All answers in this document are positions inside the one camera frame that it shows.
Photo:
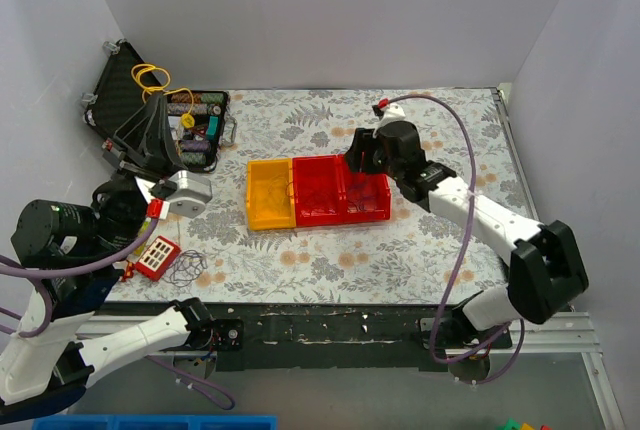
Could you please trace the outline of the red plastic bin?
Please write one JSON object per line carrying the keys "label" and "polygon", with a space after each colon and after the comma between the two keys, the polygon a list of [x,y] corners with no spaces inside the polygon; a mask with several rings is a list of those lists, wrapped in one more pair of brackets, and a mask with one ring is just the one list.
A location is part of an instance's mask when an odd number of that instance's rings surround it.
{"label": "red plastic bin", "polygon": [[344,183],[344,222],[348,224],[387,221],[391,217],[391,190],[384,174],[352,172],[341,158]]}
{"label": "red plastic bin", "polygon": [[342,221],[343,197],[338,157],[296,157],[292,163],[296,226],[339,224]]}

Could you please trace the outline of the yellow plastic bin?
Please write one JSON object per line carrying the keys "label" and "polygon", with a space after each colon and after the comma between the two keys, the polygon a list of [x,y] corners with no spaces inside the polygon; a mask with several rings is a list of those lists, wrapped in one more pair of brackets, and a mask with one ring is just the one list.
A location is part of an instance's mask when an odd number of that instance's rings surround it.
{"label": "yellow plastic bin", "polygon": [[252,231],[296,226],[291,159],[248,162],[246,211]]}

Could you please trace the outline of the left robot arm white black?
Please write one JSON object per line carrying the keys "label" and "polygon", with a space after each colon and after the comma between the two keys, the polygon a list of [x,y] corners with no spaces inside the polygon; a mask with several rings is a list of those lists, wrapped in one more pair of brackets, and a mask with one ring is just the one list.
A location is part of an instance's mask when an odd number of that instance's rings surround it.
{"label": "left robot arm white black", "polygon": [[99,186],[88,206],[34,200],[11,238],[5,276],[33,285],[25,314],[1,353],[1,420],[14,423],[59,413],[98,380],[148,355],[205,348],[212,318],[197,298],[174,301],[160,315],[111,335],[82,341],[79,329],[104,304],[120,264],[147,244],[170,215],[193,218],[211,200],[210,182],[177,154],[163,92],[106,141],[121,171]]}

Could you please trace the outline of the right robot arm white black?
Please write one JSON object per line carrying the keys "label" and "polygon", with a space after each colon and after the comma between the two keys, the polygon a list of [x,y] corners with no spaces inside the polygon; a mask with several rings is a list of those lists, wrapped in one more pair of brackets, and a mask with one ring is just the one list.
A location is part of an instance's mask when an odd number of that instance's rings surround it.
{"label": "right robot arm white black", "polygon": [[390,177],[406,200],[470,232],[508,268],[506,284],[466,298],[434,322],[436,343],[471,348],[514,320],[543,324],[588,289],[567,224],[543,224],[472,194],[452,169],[427,159],[414,124],[357,129],[345,160],[354,172]]}

